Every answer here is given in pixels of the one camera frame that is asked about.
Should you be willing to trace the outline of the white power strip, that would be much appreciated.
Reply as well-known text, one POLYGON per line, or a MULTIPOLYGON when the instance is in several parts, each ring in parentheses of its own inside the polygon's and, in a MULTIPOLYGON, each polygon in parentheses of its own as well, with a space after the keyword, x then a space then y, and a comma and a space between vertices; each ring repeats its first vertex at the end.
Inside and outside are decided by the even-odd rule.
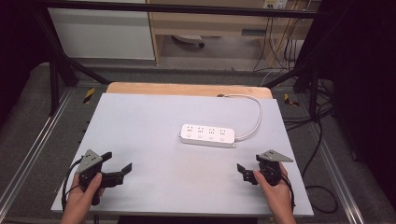
POLYGON ((236 146, 234 130, 228 128, 183 124, 178 136, 184 144, 226 148, 236 146))

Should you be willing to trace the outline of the white wall socket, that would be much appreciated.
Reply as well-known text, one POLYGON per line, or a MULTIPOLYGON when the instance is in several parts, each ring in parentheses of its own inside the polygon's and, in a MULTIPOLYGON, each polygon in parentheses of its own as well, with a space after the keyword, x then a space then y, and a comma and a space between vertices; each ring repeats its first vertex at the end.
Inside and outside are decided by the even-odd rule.
POLYGON ((284 9, 289 0, 264 0, 263 7, 269 9, 284 9))

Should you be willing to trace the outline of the black horizontal frame bar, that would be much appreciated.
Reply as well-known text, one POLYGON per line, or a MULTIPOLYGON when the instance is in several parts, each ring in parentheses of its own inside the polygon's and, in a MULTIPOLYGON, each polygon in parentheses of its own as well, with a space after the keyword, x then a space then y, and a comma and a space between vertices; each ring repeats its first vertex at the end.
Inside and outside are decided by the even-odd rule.
POLYGON ((207 14, 207 15, 250 16, 250 17, 278 17, 278 18, 294 18, 294 19, 314 19, 320 16, 320 13, 317 13, 315 11, 306 11, 306 10, 296 11, 296 10, 285 10, 285 9, 275 10, 275 9, 259 9, 259 8, 137 4, 137 3, 114 3, 114 2, 71 1, 71 0, 34 0, 34 3, 42 7, 66 8, 66 9, 185 13, 185 14, 207 14))

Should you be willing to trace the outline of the dark curtain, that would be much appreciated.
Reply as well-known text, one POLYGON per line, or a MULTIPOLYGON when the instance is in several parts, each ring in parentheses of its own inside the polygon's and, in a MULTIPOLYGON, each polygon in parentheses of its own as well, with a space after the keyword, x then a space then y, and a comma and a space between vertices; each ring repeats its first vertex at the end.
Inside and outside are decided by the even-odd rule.
POLYGON ((24 0, 0 0, 0 125, 30 72, 48 60, 45 40, 24 0))
POLYGON ((321 59, 350 144, 396 207, 396 0, 321 0, 299 58, 321 59))

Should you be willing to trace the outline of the yellow black floor tape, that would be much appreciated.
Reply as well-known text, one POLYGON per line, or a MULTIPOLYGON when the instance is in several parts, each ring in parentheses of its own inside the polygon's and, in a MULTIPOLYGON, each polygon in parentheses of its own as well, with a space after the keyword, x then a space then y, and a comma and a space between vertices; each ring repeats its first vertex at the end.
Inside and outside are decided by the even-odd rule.
POLYGON ((292 101, 287 93, 284 93, 284 103, 286 105, 300 106, 298 102, 292 101))
POLYGON ((84 100, 83 100, 83 104, 88 104, 88 103, 89 103, 89 101, 91 100, 91 98, 92 98, 94 92, 95 92, 95 88, 90 88, 90 89, 87 91, 87 93, 86 93, 86 95, 85 95, 85 97, 84 97, 84 100))

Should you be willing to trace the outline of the person's right hand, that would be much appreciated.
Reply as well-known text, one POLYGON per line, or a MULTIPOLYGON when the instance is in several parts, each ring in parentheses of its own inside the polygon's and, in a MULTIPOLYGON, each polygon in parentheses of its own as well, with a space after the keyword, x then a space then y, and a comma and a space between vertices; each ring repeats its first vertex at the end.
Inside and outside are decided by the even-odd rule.
POLYGON ((297 224, 291 209, 290 189, 286 182, 281 180, 276 186, 271 186, 258 170, 254 170, 253 174, 264 193, 276 224, 297 224))

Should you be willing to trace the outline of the black metal stand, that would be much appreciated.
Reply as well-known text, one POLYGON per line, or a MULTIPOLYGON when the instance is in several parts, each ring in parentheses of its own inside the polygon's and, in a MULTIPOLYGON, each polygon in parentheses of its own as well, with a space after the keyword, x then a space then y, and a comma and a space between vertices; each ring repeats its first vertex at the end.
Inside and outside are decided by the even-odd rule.
POLYGON ((52 23, 50 14, 46 8, 36 7, 33 10, 33 16, 47 42, 51 97, 49 114, 51 116, 60 108, 61 98, 59 78, 63 80, 67 87, 76 87, 78 84, 78 78, 74 69, 77 69, 86 76, 93 78, 100 84, 108 85, 111 83, 110 80, 95 74, 87 67, 66 55, 56 33, 56 29, 52 23))
POLYGON ((306 89, 309 89, 308 115, 314 121, 318 121, 318 65, 314 61, 305 61, 297 64, 287 74, 266 83, 264 87, 272 89, 292 77, 297 77, 297 81, 293 86, 295 93, 302 93, 306 89))

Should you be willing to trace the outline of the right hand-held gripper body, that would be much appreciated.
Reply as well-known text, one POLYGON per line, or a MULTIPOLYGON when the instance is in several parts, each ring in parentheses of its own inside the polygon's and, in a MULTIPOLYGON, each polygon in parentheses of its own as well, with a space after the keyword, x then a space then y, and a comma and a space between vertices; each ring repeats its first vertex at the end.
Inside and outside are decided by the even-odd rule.
POLYGON ((265 161, 259 162, 261 173, 271 186, 276 186, 282 177, 279 163, 281 161, 293 162, 293 159, 272 149, 263 152, 260 156, 265 159, 265 161))

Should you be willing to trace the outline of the office chair base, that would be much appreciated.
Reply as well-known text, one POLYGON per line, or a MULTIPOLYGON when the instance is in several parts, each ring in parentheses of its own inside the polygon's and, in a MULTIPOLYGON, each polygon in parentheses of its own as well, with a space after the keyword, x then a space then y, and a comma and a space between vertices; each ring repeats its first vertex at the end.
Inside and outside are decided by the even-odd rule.
POLYGON ((174 38, 183 43, 198 46, 199 48, 205 46, 203 39, 199 35, 174 35, 174 38))

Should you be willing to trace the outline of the white cabinet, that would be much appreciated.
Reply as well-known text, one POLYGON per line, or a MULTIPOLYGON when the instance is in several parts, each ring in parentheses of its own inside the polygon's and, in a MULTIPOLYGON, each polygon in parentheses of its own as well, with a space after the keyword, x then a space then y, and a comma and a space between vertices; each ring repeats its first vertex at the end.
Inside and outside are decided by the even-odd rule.
POLYGON ((147 12, 50 8, 49 14, 69 57, 155 58, 147 12))

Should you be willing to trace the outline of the aluminium floor rail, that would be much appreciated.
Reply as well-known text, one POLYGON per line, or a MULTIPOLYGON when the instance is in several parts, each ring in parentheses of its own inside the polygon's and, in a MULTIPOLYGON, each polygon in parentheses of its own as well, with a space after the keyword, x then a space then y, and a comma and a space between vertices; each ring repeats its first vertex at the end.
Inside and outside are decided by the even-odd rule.
POLYGON ((21 187, 30 174, 35 162, 44 147, 46 145, 52 130, 56 126, 60 116, 64 112, 65 107, 70 99, 70 95, 74 92, 74 88, 67 88, 59 101, 59 107, 55 110, 54 114, 49 116, 46 120, 45 125, 40 130, 37 138, 33 142, 29 151, 25 155, 21 165, 17 172, 10 180, 5 192, 0 196, 0 220, 4 219, 15 198, 17 197, 21 187))
POLYGON ((337 165, 328 144, 322 135, 319 123, 311 123, 310 128, 315 138, 318 140, 318 152, 323 159, 326 170, 329 173, 332 184, 335 188, 337 196, 340 200, 341 205, 346 213, 346 216, 350 224, 364 224, 364 218, 361 214, 361 210, 357 206, 352 193, 347 185, 344 176, 341 173, 339 166, 337 165))

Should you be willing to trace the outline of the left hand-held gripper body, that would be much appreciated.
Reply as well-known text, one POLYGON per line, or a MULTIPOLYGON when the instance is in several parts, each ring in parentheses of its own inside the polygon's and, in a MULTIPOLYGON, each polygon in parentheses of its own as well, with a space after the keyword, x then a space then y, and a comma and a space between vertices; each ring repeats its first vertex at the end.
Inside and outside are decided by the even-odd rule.
POLYGON ((77 168, 77 174, 78 183, 83 188, 87 188, 95 176, 102 173, 104 161, 102 161, 101 156, 102 155, 98 155, 93 150, 88 149, 85 155, 82 157, 77 168))

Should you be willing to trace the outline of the light wooden table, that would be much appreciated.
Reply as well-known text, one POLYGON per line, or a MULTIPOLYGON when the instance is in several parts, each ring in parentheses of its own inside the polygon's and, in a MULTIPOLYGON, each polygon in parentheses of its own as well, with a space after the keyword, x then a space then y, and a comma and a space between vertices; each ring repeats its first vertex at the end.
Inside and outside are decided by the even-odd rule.
POLYGON ((113 82, 106 93, 161 94, 189 96, 218 96, 220 94, 246 94, 261 99, 272 99, 267 88, 239 85, 195 85, 172 83, 113 82))

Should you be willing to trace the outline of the person's left hand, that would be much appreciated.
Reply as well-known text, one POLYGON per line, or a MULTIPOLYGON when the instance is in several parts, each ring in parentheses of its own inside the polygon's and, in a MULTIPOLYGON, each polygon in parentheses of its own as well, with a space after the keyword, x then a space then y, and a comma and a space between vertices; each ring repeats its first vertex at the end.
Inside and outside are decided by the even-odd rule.
POLYGON ((102 182, 102 175, 97 174, 90 185, 82 190, 79 184, 79 175, 75 175, 72 182, 72 189, 69 192, 66 207, 60 224, 84 224, 86 216, 92 206, 92 199, 95 193, 103 194, 99 189, 102 182))

